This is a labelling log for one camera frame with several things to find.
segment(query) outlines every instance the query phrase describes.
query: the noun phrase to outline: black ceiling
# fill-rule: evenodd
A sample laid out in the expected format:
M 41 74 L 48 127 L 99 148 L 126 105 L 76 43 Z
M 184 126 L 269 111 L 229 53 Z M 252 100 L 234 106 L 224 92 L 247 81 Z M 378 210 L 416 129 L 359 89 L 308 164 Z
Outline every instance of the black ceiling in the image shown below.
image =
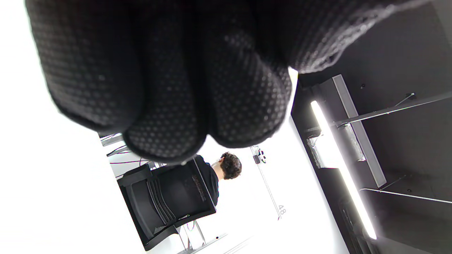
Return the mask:
M 428 4 L 384 20 L 351 45 L 335 66 L 300 75 L 293 111 L 306 110 L 302 108 L 306 106 L 303 87 L 338 74 L 342 74 L 359 114 L 394 106 L 409 93 L 423 99 L 451 91 L 452 48 L 434 6 Z M 386 190 L 452 201 L 452 99 L 363 124 L 388 182 L 409 176 Z M 452 221 L 452 205 L 427 206 L 409 198 L 391 205 Z

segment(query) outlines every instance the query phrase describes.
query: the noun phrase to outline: black office chair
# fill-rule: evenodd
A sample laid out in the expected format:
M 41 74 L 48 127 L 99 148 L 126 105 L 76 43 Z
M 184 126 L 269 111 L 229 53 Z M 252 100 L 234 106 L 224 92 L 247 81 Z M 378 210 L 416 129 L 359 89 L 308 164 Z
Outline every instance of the black office chair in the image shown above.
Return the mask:
M 177 234 L 176 228 L 216 212 L 194 160 L 152 171 L 145 164 L 118 184 L 146 251 Z

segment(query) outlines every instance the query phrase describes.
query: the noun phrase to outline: light fixture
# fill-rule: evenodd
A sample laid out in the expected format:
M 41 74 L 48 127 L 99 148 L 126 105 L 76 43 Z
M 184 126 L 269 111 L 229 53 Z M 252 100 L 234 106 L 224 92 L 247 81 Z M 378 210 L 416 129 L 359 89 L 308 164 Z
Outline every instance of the light fixture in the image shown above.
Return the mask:
M 345 164 L 344 158 L 340 153 L 338 144 L 333 137 L 333 133 L 331 132 L 330 126 L 326 121 L 325 115 L 323 114 L 320 105 L 316 101 L 311 102 L 311 107 L 314 111 L 315 117 L 317 118 L 317 122 L 319 123 L 324 138 L 328 139 L 328 143 L 331 145 L 331 156 L 333 156 L 334 160 L 337 162 L 339 171 L 342 175 L 342 178 L 344 179 L 345 186 L 347 187 L 353 203 L 356 206 L 356 210 L 358 211 L 358 215 L 361 218 L 364 228 L 366 229 L 369 237 L 376 240 L 377 235 L 375 234 L 375 230 L 372 226 L 372 222 L 370 221 L 370 217 L 366 211 L 366 208 L 364 207 L 361 197 L 359 196 L 358 190 L 356 189 L 356 186 L 352 180 L 352 176 L 350 175 L 350 171 Z

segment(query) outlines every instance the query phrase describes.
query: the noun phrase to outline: metal rod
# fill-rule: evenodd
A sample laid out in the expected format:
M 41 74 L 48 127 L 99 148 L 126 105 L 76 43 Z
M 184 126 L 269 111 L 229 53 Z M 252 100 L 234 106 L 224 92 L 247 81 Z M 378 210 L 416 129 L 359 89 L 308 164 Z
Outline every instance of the metal rod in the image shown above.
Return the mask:
M 252 239 L 253 237 L 254 237 L 254 235 L 248 237 L 243 242 L 237 244 L 236 246 L 232 247 L 230 250 L 226 251 L 225 254 L 233 254 L 233 253 L 237 252 L 238 250 L 240 250 L 241 248 L 247 246 L 248 244 L 250 244 L 250 239 Z
M 412 96 L 415 96 L 415 93 L 411 93 L 410 95 L 406 96 L 405 99 L 401 100 L 399 103 L 397 103 L 394 107 L 399 106 L 400 104 L 402 104 L 404 101 L 408 100 L 409 98 L 411 98 Z
M 188 236 L 188 232 L 185 229 L 185 225 L 186 224 L 182 225 L 182 228 L 184 229 L 185 235 L 187 236 L 187 250 L 186 250 L 186 253 L 190 253 L 190 237 Z
M 374 189 L 368 189 L 368 188 L 360 189 L 360 191 L 362 191 L 362 190 L 370 190 L 370 191 L 374 191 L 374 192 L 387 193 L 387 194 L 405 196 L 405 197 L 410 197 L 410 198 L 419 198 L 419 199 L 425 199 L 425 200 L 431 200 L 431 201 L 437 201 L 437 202 L 443 202 L 443 203 L 452 204 L 451 201 L 434 199 L 434 198 L 424 198 L 424 197 L 418 197 L 418 196 L 413 196 L 413 195 L 407 195 L 407 194 L 401 194 L 401 193 L 395 193 L 395 192 L 389 192 L 389 191 L 382 191 L 382 190 L 374 190 Z
M 253 150 L 253 146 L 250 146 L 250 149 L 251 149 L 251 153 L 253 155 L 257 155 L 257 154 L 255 154 L 255 152 Z M 276 205 L 275 199 L 273 198 L 272 191 L 270 191 L 270 187 L 268 186 L 268 183 L 267 183 L 267 180 L 265 179 L 264 173 L 262 172 L 262 169 L 260 168 L 259 164 L 256 164 L 256 165 L 257 165 L 257 168 L 259 169 L 260 175 L 262 176 L 262 180 L 264 180 L 265 187 L 267 188 L 268 194 L 270 195 L 270 199 L 272 200 L 272 203 L 273 203 L 273 206 L 275 207 L 276 213 L 278 214 L 278 217 L 282 219 L 283 217 L 279 213 L 279 209 L 278 209 L 278 207 Z
M 122 141 L 122 135 L 109 137 L 106 140 L 102 140 L 102 146 L 108 146 L 120 141 Z
M 188 238 L 188 250 L 187 250 L 187 253 L 193 253 L 193 246 L 192 246 L 192 244 L 190 243 L 190 238 Z
M 198 228 L 199 234 L 201 235 L 202 241 L 204 242 L 204 245 L 206 245 L 206 238 L 204 238 L 204 235 L 202 234 L 201 228 L 199 227 L 199 224 L 196 220 L 194 220 L 196 227 Z
M 213 241 L 210 241 L 208 244 L 206 244 L 206 245 L 204 245 L 204 246 L 201 246 L 201 247 L 199 247 L 199 248 L 197 248 L 197 249 L 195 249 L 195 250 L 192 250 L 191 253 L 196 253 L 196 252 L 198 252 L 198 251 L 200 251 L 200 250 L 206 248 L 207 246 L 209 246 L 209 245 L 211 245 L 211 244 L 217 242 L 219 239 L 221 239 L 221 238 L 223 238 L 223 237 L 225 237 L 225 236 L 227 236 L 227 234 L 221 235 L 221 236 L 218 237 L 218 239 L 214 239 Z
M 178 234 L 178 235 L 179 235 L 180 241 L 182 242 L 182 246 L 184 247 L 184 250 L 187 251 L 187 248 L 185 247 L 185 244 L 184 244 L 184 240 L 182 240 L 182 237 L 180 236 L 180 234 Z
M 120 149 L 114 151 L 113 153 L 111 153 L 111 154 L 110 154 L 109 156 L 107 156 L 107 157 L 113 156 L 113 155 L 115 155 L 115 154 L 118 154 L 118 153 L 120 153 L 120 152 L 124 152 L 124 151 L 127 151 L 127 150 L 129 150 L 129 148 L 128 148 L 127 146 L 122 147 L 122 148 L 120 148 Z
M 404 176 L 400 177 L 399 179 L 397 179 L 396 181 L 394 181 L 394 182 L 392 182 L 392 183 L 388 184 L 388 185 L 387 185 L 387 186 L 385 186 L 384 188 L 381 188 L 381 189 L 380 189 L 380 191 L 382 191 L 382 190 L 386 189 L 387 187 L 389 187 L 389 186 L 391 186 L 391 185 L 393 185 L 393 184 L 397 183 L 398 181 L 402 180 L 402 179 L 403 179 L 403 178 L 405 178 L 405 177 L 406 177 L 406 175 L 404 175 Z
M 421 100 L 417 100 L 411 103 L 407 103 L 404 105 L 399 105 L 399 106 L 395 106 L 395 107 L 391 107 L 391 108 L 386 108 L 386 109 L 382 109 L 382 110 L 378 110 L 378 111 L 374 111 L 372 113 L 368 113 L 368 114 L 364 114 L 361 116 L 357 116 L 357 117 L 353 117 L 353 118 L 349 118 L 349 119 L 345 119 L 342 121 L 338 121 L 338 122 L 334 122 L 334 124 L 336 126 L 342 126 L 344 124 L 347 123 L 352 123 L 352 122 L 358 122 L 358 121 L 362 121 L 362 120 L 366 120 L 369 118 L 374 118 L 374 117 L 378 117 L 381 115 L 386 115 L 386 114 L 390 114 L 396 111 L 400 111 L 400 110 L 404 110 L 404 109 L 408 109 L 408 108 L 413 108 L 413 107 L 417 107 L 420 105 L 424 105 L 424 104 L 428 104 L 428 103 L 432 103 L 432 102 L 436 102 L 436 101 L 440 101 L 440 100 L 444 100 L 444 99 L 448 99 L 448 98 L 452 98 L 452 91 L 447 92 L 447 93 L 443 93 L 443 94 L 439 94 L 439 95 L 435 95 L 429 98 L 425 98 L 425 99 L 421 99 Z
M 315 144 L 317 143 L 317 140 L 319 140 L 319 137 L 321 137 L 321 136 L 322 136 L 322 133 L 320 133 L 320 135 L 315 139 L 314 144 L 311 147 L 312 149 L 314 149 Z

